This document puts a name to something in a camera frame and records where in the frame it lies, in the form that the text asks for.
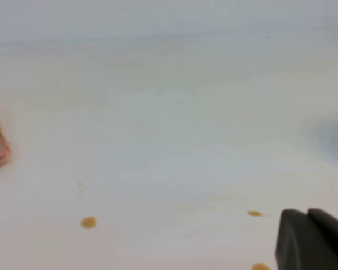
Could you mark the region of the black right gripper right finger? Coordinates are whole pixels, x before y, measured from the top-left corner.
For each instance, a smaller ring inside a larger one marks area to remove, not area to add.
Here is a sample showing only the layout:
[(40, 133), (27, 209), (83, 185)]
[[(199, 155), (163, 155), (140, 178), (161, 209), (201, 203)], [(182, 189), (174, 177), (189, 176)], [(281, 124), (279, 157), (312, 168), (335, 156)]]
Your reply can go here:
[(322, 209), (311, 208), (308, 217), (319, 228), (327, 245), (338, 256), (338, 219)]

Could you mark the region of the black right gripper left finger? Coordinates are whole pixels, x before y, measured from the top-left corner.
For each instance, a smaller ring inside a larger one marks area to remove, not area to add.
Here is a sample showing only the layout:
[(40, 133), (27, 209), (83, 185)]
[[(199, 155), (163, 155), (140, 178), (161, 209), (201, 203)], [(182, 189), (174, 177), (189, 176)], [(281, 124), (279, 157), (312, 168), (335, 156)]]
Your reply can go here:
[(317, 226), (295, 209), (281, 213), (275, 257), (278, 269), (330, 269), (335, 254), (325, 243)]

